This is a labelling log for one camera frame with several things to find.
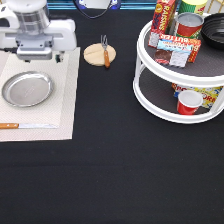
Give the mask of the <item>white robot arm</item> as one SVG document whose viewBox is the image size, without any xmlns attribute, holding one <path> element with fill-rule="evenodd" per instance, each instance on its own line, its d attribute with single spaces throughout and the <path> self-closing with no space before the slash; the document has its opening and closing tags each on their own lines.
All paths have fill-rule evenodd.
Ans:
<svg viewBox="0 0 224 224">
<path fill-rule="evenodd" d="M 5 0 L 0 5 L 0 50 L 20 60 L 61 62 L 66 51 L 77 47 L 75 22 L 51 19 L 47 0 Z"/>
</svg>

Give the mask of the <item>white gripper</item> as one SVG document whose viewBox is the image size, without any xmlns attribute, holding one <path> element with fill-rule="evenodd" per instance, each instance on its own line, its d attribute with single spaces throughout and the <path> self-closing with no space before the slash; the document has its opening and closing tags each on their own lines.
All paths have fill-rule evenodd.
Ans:
<svg viewBox="0 0 224 224">
<path fill-rule="evenodd" d="M 12 52 L 20 60 L 51 60 L 60 63 L 66 51 L 77 47 L 72 19 L 50 20 L 45 13 L 15 13 L 0 19 L 0 50 Z"/>
</svg>

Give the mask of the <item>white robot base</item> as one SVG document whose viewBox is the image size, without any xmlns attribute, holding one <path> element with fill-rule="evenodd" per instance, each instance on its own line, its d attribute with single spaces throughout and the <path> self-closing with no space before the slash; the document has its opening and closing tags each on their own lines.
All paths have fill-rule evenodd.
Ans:
<svg viewBox="0 0 224 224">
<path fill-rule="evenodd" d="M 121 0 L 75 0 L 75 2 L 78 6 L 87 9 L 107 9 L 121 5 Z"/>
</svg>

